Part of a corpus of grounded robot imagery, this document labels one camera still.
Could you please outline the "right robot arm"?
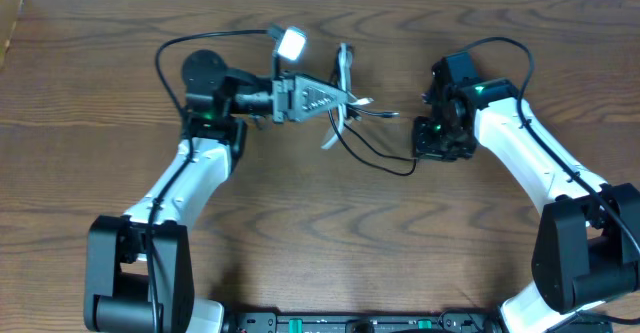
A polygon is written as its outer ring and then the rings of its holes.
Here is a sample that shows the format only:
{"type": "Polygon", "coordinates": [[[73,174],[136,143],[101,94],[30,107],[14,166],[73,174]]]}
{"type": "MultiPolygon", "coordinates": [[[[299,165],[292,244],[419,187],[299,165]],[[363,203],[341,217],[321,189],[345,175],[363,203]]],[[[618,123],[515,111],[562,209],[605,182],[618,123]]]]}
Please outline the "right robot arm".
{"type": "Polygon", "coordinates": [[[493,153],[540,214],[532,282],[501,304],[492,330],[548,332],[639,289],[639,191],[610,185],[576,160],[538,121],[517,87],[487,80],[467,52],[432,67],[429,116],[415,119],[418,159],[455,162],[493,153]]]}

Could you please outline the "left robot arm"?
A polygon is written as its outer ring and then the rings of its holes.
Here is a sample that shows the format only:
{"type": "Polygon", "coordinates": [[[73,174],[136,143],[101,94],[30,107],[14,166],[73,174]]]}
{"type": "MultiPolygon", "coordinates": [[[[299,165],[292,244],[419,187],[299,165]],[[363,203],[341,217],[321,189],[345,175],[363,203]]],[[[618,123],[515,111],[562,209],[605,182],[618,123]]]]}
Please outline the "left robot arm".
{"type": "Polygon", "coordinates": [[[224,306],[195,295],[189,233],[244,150],[243,115],[303,122],[347,102],[351,60],[336,57],[330,81],[302,73],[258,77],[210,50],[182,66],[187,122],[175,158],[122,216],[90,227],[84,322],[95,332],[226,332],[224,306]]]}

